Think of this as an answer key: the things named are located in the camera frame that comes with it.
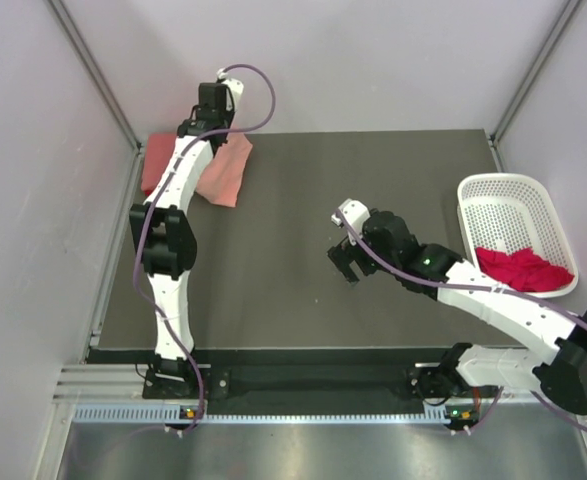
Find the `salmon pink t shirt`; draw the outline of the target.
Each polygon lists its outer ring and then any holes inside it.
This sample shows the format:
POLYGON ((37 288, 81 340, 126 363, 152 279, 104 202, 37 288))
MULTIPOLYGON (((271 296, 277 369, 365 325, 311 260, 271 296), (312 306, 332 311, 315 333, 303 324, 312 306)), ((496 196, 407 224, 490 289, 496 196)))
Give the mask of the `salmon pink t shirt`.
POLYGON ((196 193, 217 206, 235 208, 252 143, 241 133, 229 134, 204 169, 196 193))

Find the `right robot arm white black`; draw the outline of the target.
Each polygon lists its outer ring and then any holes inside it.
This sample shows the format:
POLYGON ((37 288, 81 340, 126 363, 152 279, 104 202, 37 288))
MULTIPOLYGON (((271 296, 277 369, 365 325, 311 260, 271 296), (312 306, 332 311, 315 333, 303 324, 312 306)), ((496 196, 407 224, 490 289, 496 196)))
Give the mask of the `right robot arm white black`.
POLYGON ((511 289, 449 248, 419 242, 390 211, 348 199, 331 221, 346 236, 327 255, 349 283, 383 271, 405 289, 466 312, 518 342, 516 348, 451 347, 429 372, 449 396, 473 387, 506 387, 587 415, 587 310, 575 314, 511 289))

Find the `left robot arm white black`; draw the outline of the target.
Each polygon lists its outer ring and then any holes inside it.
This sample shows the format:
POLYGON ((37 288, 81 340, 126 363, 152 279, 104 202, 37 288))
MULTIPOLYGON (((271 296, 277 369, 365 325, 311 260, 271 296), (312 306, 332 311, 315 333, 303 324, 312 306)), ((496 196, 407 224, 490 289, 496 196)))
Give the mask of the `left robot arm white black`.
POLYGON ((226 142, 243 92, 243 83, 235 79, 199 85, 198 103, 178 127, 158 185, 129 211, 134 272, 143 271, 150 282, 148 300, 157 319, 155 353, 144 388, 147 398, 196 398, 202 390, 200 374, 189 361, 194 340, 187 290, 197 241, 187 210, 202 173, 226 142))

